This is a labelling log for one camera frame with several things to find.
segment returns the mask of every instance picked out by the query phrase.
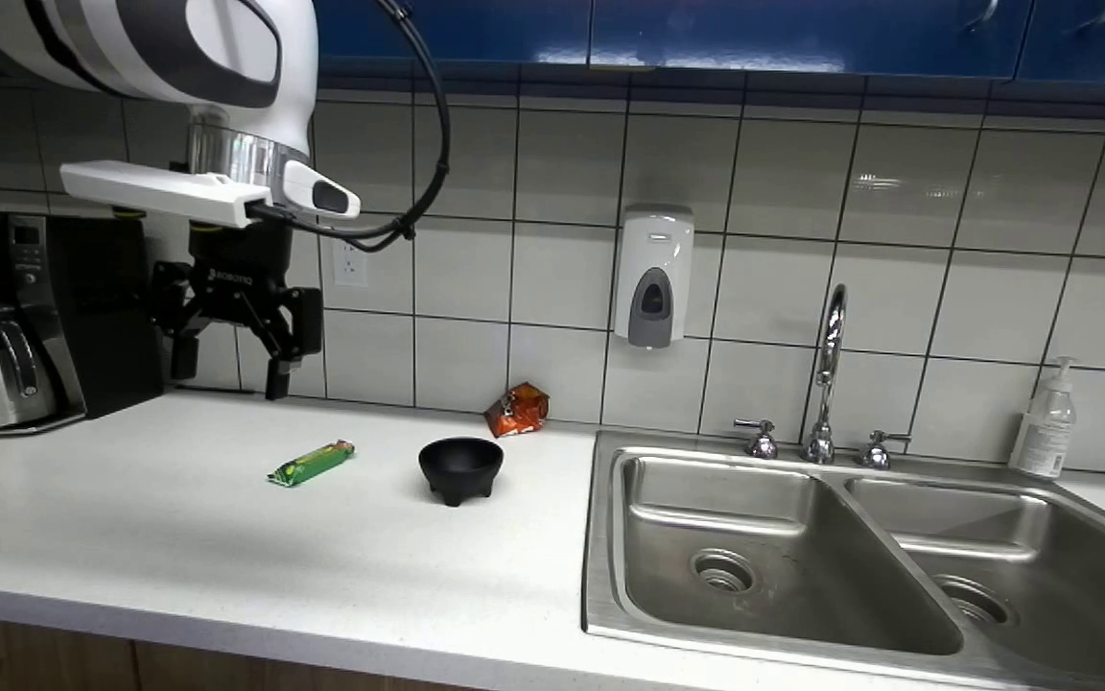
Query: double sink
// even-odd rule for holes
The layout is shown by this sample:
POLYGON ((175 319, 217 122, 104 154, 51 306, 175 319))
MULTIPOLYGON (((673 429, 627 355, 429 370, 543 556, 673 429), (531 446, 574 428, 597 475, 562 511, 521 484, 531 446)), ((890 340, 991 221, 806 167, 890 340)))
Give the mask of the double sink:
POLYGON ((1016 474, 597 437, 585 635, 978 689, 1105 689, 1105 515, 1016 474))

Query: black bowl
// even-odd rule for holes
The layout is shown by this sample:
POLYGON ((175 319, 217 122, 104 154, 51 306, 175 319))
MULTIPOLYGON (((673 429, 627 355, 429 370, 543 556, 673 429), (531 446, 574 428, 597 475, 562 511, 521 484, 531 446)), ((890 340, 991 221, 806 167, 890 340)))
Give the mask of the black bowl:
POLYGON ((439 437, 421 448, 421 474, 443 509, 458 509, 473 497, 490 497, 499 468, 503 446, 482 437, 439 437))

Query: sink drain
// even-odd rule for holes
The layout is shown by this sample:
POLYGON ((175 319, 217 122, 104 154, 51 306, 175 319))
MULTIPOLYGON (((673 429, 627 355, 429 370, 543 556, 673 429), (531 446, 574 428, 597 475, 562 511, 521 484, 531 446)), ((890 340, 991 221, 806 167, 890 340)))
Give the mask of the sink drain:
POLYGON ((718 593, 753 593, 756 588, 756 571, 753 565, 732 552, 732 550, 703 550, 690 560, 693 576, 718 593))
POLYGON ((937 583, 948 597, 948 602, 975 628, 1011 628, 1011 608, 991 597, 978 582, 944 571, 937 576, 937 583))

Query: white soap dispenser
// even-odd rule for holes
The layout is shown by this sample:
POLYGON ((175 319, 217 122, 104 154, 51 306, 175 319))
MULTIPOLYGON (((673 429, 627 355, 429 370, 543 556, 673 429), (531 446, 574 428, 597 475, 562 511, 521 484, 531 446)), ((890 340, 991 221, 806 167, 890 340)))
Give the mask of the white soap dispenser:
POLYGON ((693 281, 693 214, 627 209, 616 251, 612 336, 662 350, 684 340, 693 281))
POLYGON ((1026 405, 1010 464, 1026 475, 1053 482, 1061 474, 1072 428, 1072 373, 1069 361, 1061 361, 1053 376, 1043 376, 1037 401, 1026 405))

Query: green object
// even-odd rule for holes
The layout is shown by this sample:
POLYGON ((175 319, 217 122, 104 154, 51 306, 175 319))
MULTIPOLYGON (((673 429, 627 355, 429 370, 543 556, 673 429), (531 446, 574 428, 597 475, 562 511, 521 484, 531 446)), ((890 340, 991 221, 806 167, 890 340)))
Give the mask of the green object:
POLYGON ((349 463, 351 459, 351 446, 349 442, 333 442, 333 446, 322 446, 322 448, 310 448, 304 459, 290 459, 286 464, 281 464, 269 482, 273 484, 282 484, 282 488, 299 488, 322 474, 331 474, 333 464, 349 463))

